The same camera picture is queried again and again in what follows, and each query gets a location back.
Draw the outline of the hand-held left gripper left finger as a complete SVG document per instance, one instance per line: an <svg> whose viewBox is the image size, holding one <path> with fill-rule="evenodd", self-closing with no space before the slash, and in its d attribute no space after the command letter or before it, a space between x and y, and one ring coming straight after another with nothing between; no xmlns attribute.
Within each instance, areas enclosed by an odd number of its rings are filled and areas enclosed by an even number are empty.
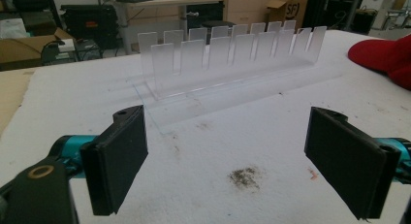
<svg viewBox="0 0 411 224"><path fill-rule="evenodd" d="M80 148L92 210L118 213L148 155L143 105L116 112L113 124Z"/></svg>

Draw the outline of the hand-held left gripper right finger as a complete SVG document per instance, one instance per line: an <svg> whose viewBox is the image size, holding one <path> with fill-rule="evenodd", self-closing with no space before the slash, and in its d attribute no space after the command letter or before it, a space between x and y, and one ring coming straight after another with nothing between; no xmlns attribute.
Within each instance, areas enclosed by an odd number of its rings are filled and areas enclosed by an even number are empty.
<svg viewBox="0 0 411 224"><path fill-rule="evenodd" d="M304 152L358 219L381 216L401 151L348 122L342 113L313 107Z"/></svg>

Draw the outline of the clear acrylic slotted rack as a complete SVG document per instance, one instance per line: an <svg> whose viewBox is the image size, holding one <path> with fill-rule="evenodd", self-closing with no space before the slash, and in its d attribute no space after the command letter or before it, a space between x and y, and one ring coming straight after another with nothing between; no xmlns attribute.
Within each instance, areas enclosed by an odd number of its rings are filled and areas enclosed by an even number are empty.
<svg viewBox="0 0 411 224"><path fill-rule="evenodd" d="M341 75L319 62L327 28L296 27L293 20L193 28L138 35L143 85L139 95L155 127L271 93Z"/></svg>

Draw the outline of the white table cover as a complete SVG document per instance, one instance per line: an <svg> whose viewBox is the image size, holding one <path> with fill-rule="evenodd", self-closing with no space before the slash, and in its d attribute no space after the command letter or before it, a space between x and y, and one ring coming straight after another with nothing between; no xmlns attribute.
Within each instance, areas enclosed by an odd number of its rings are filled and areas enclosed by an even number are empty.
<svg viewBox="0 0 411 224"><path fill-rule="evenodd" d="M411 91L352 63L356 34L327 33L307 86L276 80L237 86L209 110L184 100L171 125L145 116L148 156L118 214L93 214L86 183L72 181L82 224L397 224L411 186L392 186L382 216L355 218L304 154L312 107L344 113L373 137L411 140ZM136 55L37 69L0 135L0 185L43 159L63 135L103 132L144 94Z"/></svg>

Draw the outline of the red cloth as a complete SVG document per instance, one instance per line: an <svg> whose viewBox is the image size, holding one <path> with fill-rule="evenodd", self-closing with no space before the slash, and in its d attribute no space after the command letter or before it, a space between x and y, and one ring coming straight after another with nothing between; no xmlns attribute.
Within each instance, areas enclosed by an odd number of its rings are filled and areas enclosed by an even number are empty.
<svg viewBox="0 0 411 224"><path fill-rule="evenodd" d="M372 39L358 42L349 48L348 58L387 75L396 85L411 91L411 34L395 41Z"/></svg>

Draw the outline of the black equipment case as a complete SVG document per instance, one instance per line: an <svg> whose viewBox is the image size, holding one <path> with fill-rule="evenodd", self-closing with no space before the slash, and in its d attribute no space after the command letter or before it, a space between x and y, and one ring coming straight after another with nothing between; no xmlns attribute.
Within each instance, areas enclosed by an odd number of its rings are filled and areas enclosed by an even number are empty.
<svg viewBox="0 0 411 224"><path fill-rule="evenodd" d="M112 5L62 5L61 10L71 36L92 39L100 49L117 47L117 15Z"/></svg>

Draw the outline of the black bin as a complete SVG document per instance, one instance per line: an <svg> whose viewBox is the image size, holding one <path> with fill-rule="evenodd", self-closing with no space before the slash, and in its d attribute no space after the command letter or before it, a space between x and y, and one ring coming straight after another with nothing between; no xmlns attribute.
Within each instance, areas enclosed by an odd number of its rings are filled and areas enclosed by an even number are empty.
<svg viewBox="0 0 411 224"><path fill-rule="evenodd" d="M374 9L360 9L355 13L351 29L353 32L367 34L377 16L377 11Z"/></svg>

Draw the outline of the open brown cardboard box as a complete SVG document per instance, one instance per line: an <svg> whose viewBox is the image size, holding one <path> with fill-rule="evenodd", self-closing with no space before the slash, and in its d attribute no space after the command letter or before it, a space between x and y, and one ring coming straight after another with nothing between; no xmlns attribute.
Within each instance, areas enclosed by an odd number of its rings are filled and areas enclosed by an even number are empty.
<svg viewBox="0 0 411 224"><path fill-rule="evenodd" d="M51 35L0 40L0 72L39 67L44 46L52 41L74 39L56 28Z"/></svg>

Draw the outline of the printed tall cardboard box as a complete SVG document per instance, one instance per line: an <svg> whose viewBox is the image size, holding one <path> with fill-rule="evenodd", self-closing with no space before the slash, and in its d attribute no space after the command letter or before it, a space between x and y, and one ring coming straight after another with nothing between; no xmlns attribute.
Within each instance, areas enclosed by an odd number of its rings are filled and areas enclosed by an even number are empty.
<svg viewBox="0 0 411 224"><path fill-rule="evenodd" d="M295 22L295 29L302 27L308 0L269 0L269 22L291 21Z"/></svg>

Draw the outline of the wooden desk with grey legs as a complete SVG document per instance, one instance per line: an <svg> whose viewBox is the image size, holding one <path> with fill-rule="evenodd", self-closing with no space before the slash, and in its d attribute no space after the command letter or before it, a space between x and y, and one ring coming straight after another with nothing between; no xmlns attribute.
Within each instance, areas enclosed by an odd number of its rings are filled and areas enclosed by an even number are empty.
<svg viewBox="0 0 411 224"><path fill-rule="evenodd" d="M187 37L187 6L208 5L222 0L150 0L141 3L123 3L107 0L117 14L119 35L126 54L133 53L133 45L142 32L183 30Z"/></svg>

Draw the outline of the black round stool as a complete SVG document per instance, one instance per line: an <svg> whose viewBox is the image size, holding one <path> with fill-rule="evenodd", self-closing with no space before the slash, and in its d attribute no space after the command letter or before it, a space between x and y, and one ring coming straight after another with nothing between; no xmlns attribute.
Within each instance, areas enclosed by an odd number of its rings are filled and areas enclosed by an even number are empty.
<svg viewBox="0 0 411 224"><path fill-rule="evenodd" d="M201 24L211 38L227 37L234 24L224 20L208 20Z"/></svg>

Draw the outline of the white plastic bag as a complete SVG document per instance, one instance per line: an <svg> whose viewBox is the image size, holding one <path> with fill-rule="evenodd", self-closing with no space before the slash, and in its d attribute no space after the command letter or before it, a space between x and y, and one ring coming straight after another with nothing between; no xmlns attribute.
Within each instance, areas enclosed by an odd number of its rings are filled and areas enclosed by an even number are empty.
<svg viewBox="0 0 411 224"><path fill-rule="evenodd" d="M21 18L0 20L0 39L26 38L28 33Z"/></svg>

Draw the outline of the light wooden drawer cabinet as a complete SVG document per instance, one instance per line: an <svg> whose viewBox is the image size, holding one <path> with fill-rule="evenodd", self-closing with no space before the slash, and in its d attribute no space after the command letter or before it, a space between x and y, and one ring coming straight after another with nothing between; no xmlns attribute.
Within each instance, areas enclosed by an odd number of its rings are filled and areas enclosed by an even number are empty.
<svg viewBox="0 0 411 224"><path fill-rule="evenodd" d="M270 0L223 0L223 19L235 24L267 22Z"/></svg>

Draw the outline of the metal frame stand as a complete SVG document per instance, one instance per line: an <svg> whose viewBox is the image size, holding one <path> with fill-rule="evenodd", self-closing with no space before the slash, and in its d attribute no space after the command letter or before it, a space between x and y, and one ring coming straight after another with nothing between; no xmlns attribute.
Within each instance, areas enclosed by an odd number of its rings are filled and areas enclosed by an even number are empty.
<svg viewBox="0 0 411 224"><path fill-rule="evenodd" d="M382 30L411 28L411 10L388 10L382 24Z"/></svg>

